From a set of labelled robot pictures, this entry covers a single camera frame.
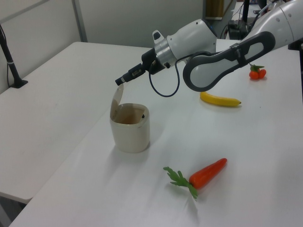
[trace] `cherry tomato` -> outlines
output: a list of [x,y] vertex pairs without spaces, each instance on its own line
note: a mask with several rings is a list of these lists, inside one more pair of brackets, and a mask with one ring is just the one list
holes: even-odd
[[266,70],[260,70],[260,72],[259,72],[259,78],[263,79],[265,77],[265,74],[266,74]]
[[258,74],[258,72],[250,71],[250,78],[251,78],[251,79],[259,79],[259,74]]

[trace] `cable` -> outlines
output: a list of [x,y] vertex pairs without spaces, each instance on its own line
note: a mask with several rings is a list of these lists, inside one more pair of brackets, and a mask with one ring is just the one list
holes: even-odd
[[158,95],[160,95],[160,96],[162,96],[162,97],[165,97],[165,98],[174,96],[174,95],[176,94],[176,92],[179,90],[179,86],[180,86],[180,75],[179,75],[179,70],[178,70],[178,68],[177,68],[177,63],[178,63],[179,61],[181,61],[181,60],[183,60],[183,59],[185,59],[185,58],[189,58],[189,57],[193,57],[193,58],[194,58],[194,57],[199,56],[199,55],[212,56],[212,55],[215,55],[215,54],[218,54],[218,53],[219,53],[219,52],[210,53],[210,52],[207,52],[207,51],[201,51],[201,52],[196,52],[196,53],[193,53],[193,54],[189,54],[189,55],[187,55],[187,56],[185,56],[185,57],[182,57],[182,58],[179,58],[178,60],[176,60],[176,62],[175,62],[175,68],[176,68],[176,73],[177,73],[177,78],[178,78],[178,85],[177,85],[176,90],[175,90],[172,94],[167,95],[167,96],[161,94],[160,92],[158,92],[157,89],[154,87],[154,85],[153,85],[153,83],[152,83],[151,73],[150,73],[150,71],[151,71],[151,69],[152,69],[152,67],[153,67],[153,64],[151,64],[150,69],[149,69],[149,72],[148,72],[148,76],[149,76],[149,79],[150,79],[150,83],[151,83],[152,89],[153,89]]
[[[4,31],[3,31],[3,28],[2,28],[2,26],[1,26],[1,24],[0,24],[0,31],[1,31],[2,34],[3,34],[5,43],[7,44],[7,42],[6,42],[6,36],[5,36],[5,33],[4,33]],[[7,80],[7,82],[8,82],[8,87],[10,88],[10,85],[9,85],[9,64],[8,64],[8,63],[6,64],[6,80]]]
[[8,87],[10,88],[10,85],[9,85],[9,64],[6,64],[6,80],[8,82]]
[[222,32],[221,32],[221,35],[220,35],[220,39],[222,37],[222,34],[223,34],[223,31],[225,30],[225,28],[227,27],[228,25],[225,25],[225,27],[223,28]]
[[233,16],[235,16],[238,12],[239,12],[239,10],[241,10],[241,8],[242,8],[242,6],[244,5],[244,3],[241,5],[241,7],[238,9],[238,11],[237,12],[235,12],[235,14],[234,15],[232,15],[232,18],[233,18]]
[[260,10],[260,12],[256,15],[254,21],[252,22],[251,26],[250,26],[250,30],[248,31],[248,33],[251,32],[252,28],[254,27],[258,17],[260,16],[260,14],[262,14],[268,7],[270,7],[271,5],[273,5],[276,1],[278,0],[274,0],[272,2],[270,2],[268,5],[266,5],[263,9]]
[[1,24],[0,24],[0,30],[1,30],[1,32],[2,32],[2,34],[3,34],[3,37],[4,37],[5,42],[6,42],[6,36],[5,36],[5,33],[4,33],[4,31],[3,31],[3,28],[2,28],[2,26],[1,26]]
[[238,18],[238,25],[239,25],[240,16],[241,16],[241,9],[242,9],[243,5],[244,5],[244,3],[243,3],[243,4],[241,5],[241,7],[240,7],[239,18]]

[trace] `paper lid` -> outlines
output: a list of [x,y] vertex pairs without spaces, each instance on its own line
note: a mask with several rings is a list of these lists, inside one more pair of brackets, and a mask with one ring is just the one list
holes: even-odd
[[121,98],[123,95],[123,89],[124,89],[123,84],[119,85],[119,87],[117,88],[117,91],[114,94],[112,106],[110,108],[110,119],[112,119],[112,120],[115,119],[115,117],[118,113],[118,107],[119,107],[119,104],[120,104],[120,101],[121,101]]

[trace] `orange carrot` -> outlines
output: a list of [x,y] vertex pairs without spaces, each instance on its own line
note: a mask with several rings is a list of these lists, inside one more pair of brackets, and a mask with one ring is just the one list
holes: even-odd
[[220,159],[219,161],[192,174],[189,181],[183,177],[180,171],[176,173],[169,167],[164,167],[163,169],[168,171],[168,176],[173,180],[170,183],[177,186],[188,187],[190,193],[196,200],[198,197],[197,189],[204,187],[208,182],[210,182],[223,169],[226,162],[226,158]]
[[200,171],[191,175],[189,178],[189,183],[192,184],[196,189],[204,187],[223,169],[226,163],[227,159],[222,158],[219,161],[201,169]]

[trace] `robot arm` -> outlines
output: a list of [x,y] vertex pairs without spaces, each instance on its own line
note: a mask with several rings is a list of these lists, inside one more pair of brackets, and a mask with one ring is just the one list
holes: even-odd
[[212,56],[199,54],[200,51],[215,53],[216,45],[214,31],[202,20],[186,25],[167,38],[155,31],[155,47],[142,55],[143,63],[130,69],[116,83],[128,82],[145,71],[155,74],[178,59],[192,55],[186,59],[183,79],[190,89],[207,91],[234,70],[303,38],[302,11],[303,0],[283,4],[257,20],[248,36],[238,44]]
[[283,4],[262,16],[238,44],[214,56],[194,57],[183,70],[186,85],[194,91],[207,91],[234,70],[303,38],[302,10],[302,0]]

